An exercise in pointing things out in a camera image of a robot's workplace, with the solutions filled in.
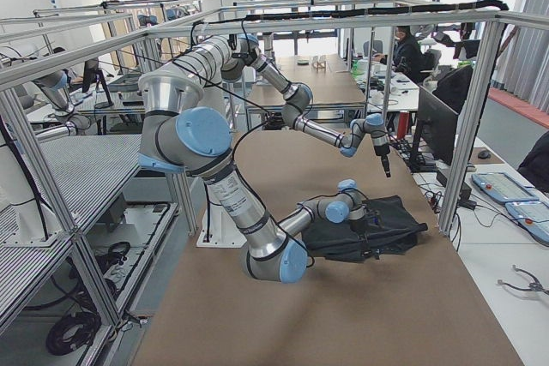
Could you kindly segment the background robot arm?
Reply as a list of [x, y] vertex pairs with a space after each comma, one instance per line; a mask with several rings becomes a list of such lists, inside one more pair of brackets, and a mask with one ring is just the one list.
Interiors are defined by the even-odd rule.
[[68, 84], [68, 80], [69, 77], [65, 71], [58, 70], [16, 88], [17, 96], [24, 109], [32, 107], [35, 101], [35, 95], [29, 88], [31, 83], [34, 84], [35, 89], [40, 89], [54, 109], [55, 118], [59, 125], [36, 131], [35, 136], [38, 141], [51, 141], [59, 137], [84, 135], [85, 131], [92, 126], [92, 119], [76, 110], [69, 93], [64, 89]]

